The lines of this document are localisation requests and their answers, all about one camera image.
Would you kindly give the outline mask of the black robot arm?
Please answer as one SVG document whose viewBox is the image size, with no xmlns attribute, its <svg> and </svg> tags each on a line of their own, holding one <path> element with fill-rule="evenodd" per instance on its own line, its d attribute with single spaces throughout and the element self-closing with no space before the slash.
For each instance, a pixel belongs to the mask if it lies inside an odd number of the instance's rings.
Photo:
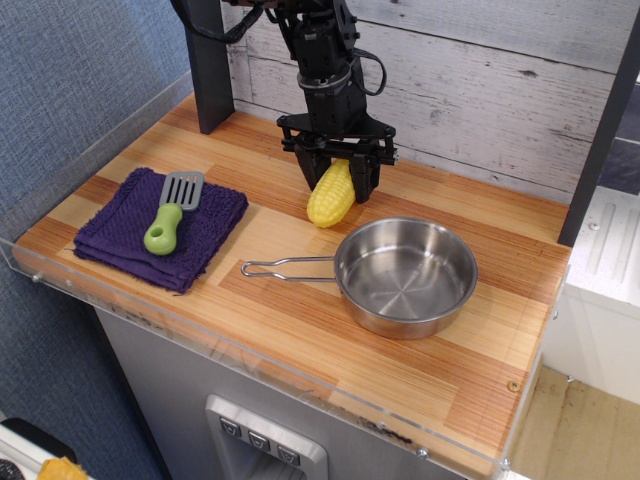
<svg viewBox="0 0 640 480">
<path fill-rule="evenodd" d="M 283 149 L 296 155 L 314 189 L 331 162 L 344 159 L 356 201 L 365 203 L 379 185 L 380 167 L 393 165 L 398 154 L 396 130 L 367 112 L 367 98 L 386 86 L 381 70 L 377 90 L 365 86 L 362 60 L 379 62 L 355 47 L 360 38 L 357 18 L 344 1 L 238 1 L 233 5 L 264 11 L 279 26 L 291 59 L 298 65 L 297 82 L 307 111 L 277 120 Z"/>
</svg>

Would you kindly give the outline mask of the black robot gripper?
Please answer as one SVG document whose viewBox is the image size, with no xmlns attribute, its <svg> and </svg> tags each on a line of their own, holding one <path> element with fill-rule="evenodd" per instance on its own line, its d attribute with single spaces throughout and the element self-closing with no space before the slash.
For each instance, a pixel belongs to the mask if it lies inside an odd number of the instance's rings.
<svg viewBox="0 0 640 480">
<path fill-rule="evenodd" d="M 283 115 L 283 149 L 294 152 L 313 191 L 330 167 L 330 157 L 349 158 L 349 169 L 359 204 L 366 203 L 379 185 L 380 164 L 398 160 L 396 130 L 367 112 L 367 98 L 379 94 L 366 88 L 363 71 L 342 69 L 325 78 L 297 76 L 307 111 Z"/>
</svg>

